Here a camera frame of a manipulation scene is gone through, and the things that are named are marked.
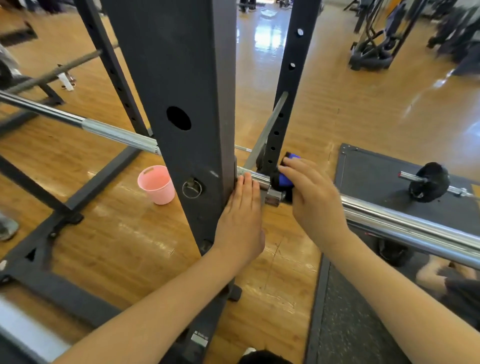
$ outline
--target pink trash bin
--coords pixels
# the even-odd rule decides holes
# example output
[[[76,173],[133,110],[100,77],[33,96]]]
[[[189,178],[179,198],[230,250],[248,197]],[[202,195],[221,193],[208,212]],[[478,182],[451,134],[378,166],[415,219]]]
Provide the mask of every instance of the pink trash bin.
[[[157,205],[165,205],[175,197],[175,187],[165,166],[151,166],[142,171],[137,179],[138,187],[147,192]]]

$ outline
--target black metal upright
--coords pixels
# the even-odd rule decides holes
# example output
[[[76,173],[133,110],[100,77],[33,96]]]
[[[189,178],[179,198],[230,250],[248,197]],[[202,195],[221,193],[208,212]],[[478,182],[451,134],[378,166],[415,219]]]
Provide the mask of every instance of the black metal upright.
[[[225,0],[103,0],[202,254],[236,176],[236,11]],[[162,360],[200,363],[229,284]]]
[[[115,50],[113,49],[107,32],[103,27],[102,19],[98,14],[98,9],[92,0],[74,0],[74,3],[95,48],[102,50],[100,59],[112,81],[113,87],[115,87],[115,91],[122,102],[123,108],[130,118],[133,129],[138,134],[148,135],[145,123],[138,110],[137,104],[135,103],[132,92],[128,87],[127,80],[125,79],[125,75],[120,67],[117,56],[115,55]]]
[[[284,91],[288,92],[288,98],[268,135],[262,163],[262,173],[266,175],[271,175],[276,169],[280,157],[280,150],[287,132],[303,66],[307,59],[320,3],[321,0],[295,0],[292,7],[274,107]]]

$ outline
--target hardwood floor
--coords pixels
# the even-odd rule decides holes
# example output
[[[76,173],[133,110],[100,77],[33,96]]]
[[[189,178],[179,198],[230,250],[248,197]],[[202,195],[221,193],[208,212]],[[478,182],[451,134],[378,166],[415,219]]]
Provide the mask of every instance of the hardwood floor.
[[[289,15],[280,11],[265,19],[258,11],[238,16],[236,143],[242,146],[254,145],[272,110]],[[24,74],[39,76],[94,50],[76,14],[20,15],[0,9],[0,32],[21,26],[22,17],[39,37],[9,48]],[[451,173],[480,180],[478,81],[449,77],[454,65],[425,48],[434,27],[424,23],[414,28],[390,70],[351,71],[348,50],[356,39],[356,20],[350,12],[325,7],[283,151],[325,164],[332,176],[340,144],[349,143],[414,163],[439,161]],[[114,41],[107,18],[104,23]],[[117,55],[128,73],[119,49]],[[60,109],[132,130],[100,59],[72,74],[77,78],[74,92],[61,90],[58,81],[51,84],[66,101]],[[41,93],[24,95],[38,99]],[[0,110],[14,108],[2,105]],[[122,149],[43,117],[0,139],[1,155],[63,201]],[[240,165],[247,155],[237,151]],[[88,205],[81,224],[62,231],[54,249],[56,273],[126,308],[200,257],[178,199],[154,206],[137,186],[144,168],[162,163],[142,153]],[[21,225],[14,239],[1,243],[3,255],[50,210],[2,176],[0,191],[0,210]],[[205,363],[236,363],[247,347],[267,348],[293,363],[302,361],[320,253],[288,206],[266,206],[264,228],[266,249],[238,276],[242,299],[228,303]],[[90,330],[20,287],[2,289],[9,300],[69,343]]]

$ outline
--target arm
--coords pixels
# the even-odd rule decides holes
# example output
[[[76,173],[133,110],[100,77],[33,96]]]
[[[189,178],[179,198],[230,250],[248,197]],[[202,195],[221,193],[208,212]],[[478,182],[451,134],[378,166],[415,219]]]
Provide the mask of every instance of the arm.
[[[260,186],[239,177],[213,247],[193,266],[76,343],[55,364],[157,364],[199,312],[264,248]]]
[[[372,252],[347,226],[340,195],[314,163],[284,159],[293,214],[413,363],[476,363],[480,334]]]

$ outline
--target dumbbell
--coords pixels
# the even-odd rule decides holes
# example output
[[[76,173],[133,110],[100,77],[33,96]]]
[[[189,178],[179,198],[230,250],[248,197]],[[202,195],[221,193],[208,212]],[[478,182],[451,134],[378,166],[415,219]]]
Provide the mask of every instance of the dumbbell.
[[[430,162],[425,164],[416,175],[400,172],[398,177],[410,181],[408,191],[410,196],[418,202],[431,202],[449,192],[457,197],[479,199],[466,188],[450,186],[448,170],[441,164]]]

